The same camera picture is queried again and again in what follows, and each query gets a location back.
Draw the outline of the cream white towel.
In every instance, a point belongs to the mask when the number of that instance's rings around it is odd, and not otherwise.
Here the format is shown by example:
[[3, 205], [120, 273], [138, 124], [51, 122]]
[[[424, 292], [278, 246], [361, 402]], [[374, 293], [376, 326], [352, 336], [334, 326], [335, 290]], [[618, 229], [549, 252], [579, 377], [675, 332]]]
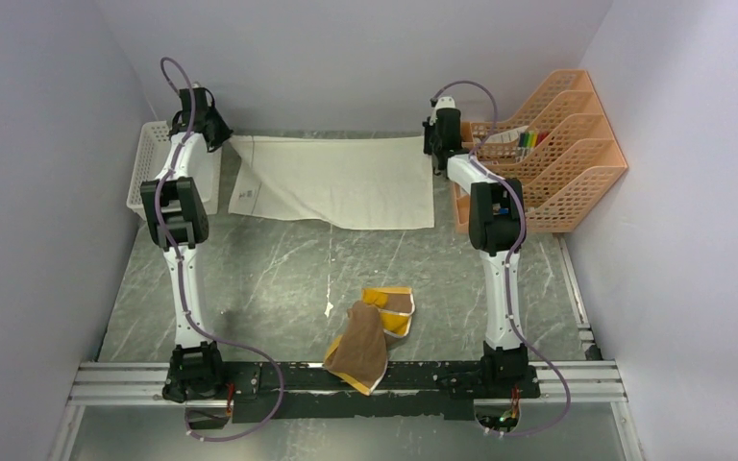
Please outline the cream white towel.
[[431, 159], [422, 136], [304, 139], [236, 135], [232, 214], [320, 220], [345, 230], [434, 226]]

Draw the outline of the coloured marker pens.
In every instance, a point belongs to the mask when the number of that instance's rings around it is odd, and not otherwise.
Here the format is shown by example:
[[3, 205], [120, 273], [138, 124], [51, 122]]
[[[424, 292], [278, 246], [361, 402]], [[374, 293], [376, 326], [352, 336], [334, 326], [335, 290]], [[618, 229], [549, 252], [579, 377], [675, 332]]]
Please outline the coloured marker pens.
[[523, 158], [529, 155], [531, 151], [535, 147], [537, 147], [548, 135], [549, 132], [541, 131], [525, 130], [521, 132], [519, 134], [518, 146], [516, 149], [517, 160], [521, 161]]

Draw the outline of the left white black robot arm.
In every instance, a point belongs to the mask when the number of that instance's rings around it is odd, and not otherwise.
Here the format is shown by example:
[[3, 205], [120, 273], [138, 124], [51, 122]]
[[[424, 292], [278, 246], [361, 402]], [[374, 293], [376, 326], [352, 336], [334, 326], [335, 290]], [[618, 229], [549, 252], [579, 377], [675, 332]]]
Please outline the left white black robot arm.
[[215, 399], [228, 384], [221, 352], [203, 320], [201, 246], [209, 238], [209, 218], [196, 176], [232, 131], [208, 89], [194, 85], [178, 94], [182, 108], [172, 119], [165, 164], [140, 185], [139, 193], [151, 239], [168, 268], [176, 313], [175, 347], [162, 396], [184, 403]]

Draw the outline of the brown yellow towel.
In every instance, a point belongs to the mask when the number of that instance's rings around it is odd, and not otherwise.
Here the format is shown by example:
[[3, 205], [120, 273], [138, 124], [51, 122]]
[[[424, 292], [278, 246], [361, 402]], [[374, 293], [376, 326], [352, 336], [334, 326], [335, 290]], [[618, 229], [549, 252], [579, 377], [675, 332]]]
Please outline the brown yellow towel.
[[325, 352], [324, 369], [362, 395], [373, 394], [386, 374], [389, 350], [408, 337], [415, 311], [410, 287], [364, 288]]

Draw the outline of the orange file organizer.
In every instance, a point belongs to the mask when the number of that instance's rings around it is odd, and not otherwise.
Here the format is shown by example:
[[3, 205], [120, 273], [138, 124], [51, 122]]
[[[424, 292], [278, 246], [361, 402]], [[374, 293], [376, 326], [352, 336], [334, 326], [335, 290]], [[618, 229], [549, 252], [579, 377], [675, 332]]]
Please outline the orange file organizer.
[[[527, 126], [549, 135], [518, 161], [518, 143], [486, 143]], [[463, 146], [476, 148], [494, 173], [523, 185], [529, 230], [569, 233], [627, 171], [628, 165], [587, 71], [552, 72], [503, 122], [464, 120]]]

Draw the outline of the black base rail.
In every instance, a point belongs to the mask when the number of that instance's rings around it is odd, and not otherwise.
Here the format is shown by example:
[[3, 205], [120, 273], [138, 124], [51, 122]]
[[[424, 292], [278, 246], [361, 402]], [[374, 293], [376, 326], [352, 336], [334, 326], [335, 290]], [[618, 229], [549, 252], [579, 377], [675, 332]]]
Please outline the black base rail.
[[230, 409], [237, 422], [275, 419], [337, 419], [438, 416], [471, 421], [477, 400], [537, 399], [536, 369], [499, 376], [481, 361], [391, 361], [366, 391], [308, 362], [224, 361], [172, 366], [163, 400], [191, 406], [213, 401]]

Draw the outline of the white label card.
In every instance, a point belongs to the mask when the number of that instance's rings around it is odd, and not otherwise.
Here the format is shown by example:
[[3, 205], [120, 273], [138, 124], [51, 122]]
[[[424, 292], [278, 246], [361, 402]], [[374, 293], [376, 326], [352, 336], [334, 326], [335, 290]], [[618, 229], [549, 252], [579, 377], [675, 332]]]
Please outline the white label card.
[[518, 143], [520, 140], [520, 137], [527, 131], [528, 127], [518, 127], [510, 130], [506, 130], [500, 133], [494, 133], [492, 135], [489, 135], [486, 139], [486, 143], [494, 143], [494, 144], [504, 144], [504, 143], [510, 143], [510, 142], [516, 142]]

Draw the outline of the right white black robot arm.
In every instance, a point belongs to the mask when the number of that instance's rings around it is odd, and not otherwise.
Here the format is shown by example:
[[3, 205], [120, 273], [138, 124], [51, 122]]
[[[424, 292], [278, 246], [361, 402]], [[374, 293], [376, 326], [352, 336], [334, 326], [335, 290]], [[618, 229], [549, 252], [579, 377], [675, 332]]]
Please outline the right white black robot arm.
[[424, 153], [469, 198], [467, 234], [484, 272], [487, 321], [479, 369], [456, 383], [475, 379], [488, 396], [501, 398], [529, 367], [516, 281], [526, 234], [521, 185], [496, 176], [462, 147], [460, 110], [453, 102], [437, 102], [423, 126]]

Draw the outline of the white plastic basket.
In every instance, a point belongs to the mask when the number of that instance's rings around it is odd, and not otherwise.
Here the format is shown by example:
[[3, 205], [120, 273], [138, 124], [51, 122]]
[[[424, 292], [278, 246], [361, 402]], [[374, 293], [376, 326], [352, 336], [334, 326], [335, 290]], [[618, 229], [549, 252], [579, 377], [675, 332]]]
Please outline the white plastic basket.
[[[126, 206], [142, 221], [146, 220], [146, 215], [139, 188], [143, 182], [154, 180], [165, 166], [171, 150], [169, 131], [170, 126], [166, 121], [145, 123], [141, 128]], [[192, 171], [190, 176], [196, 182], [208, 215], [216, 214], [219, 208], [222, 152], [223, 150], [219, 148], [213, 153], [195, 155], [192, 158], [197, 170]]]

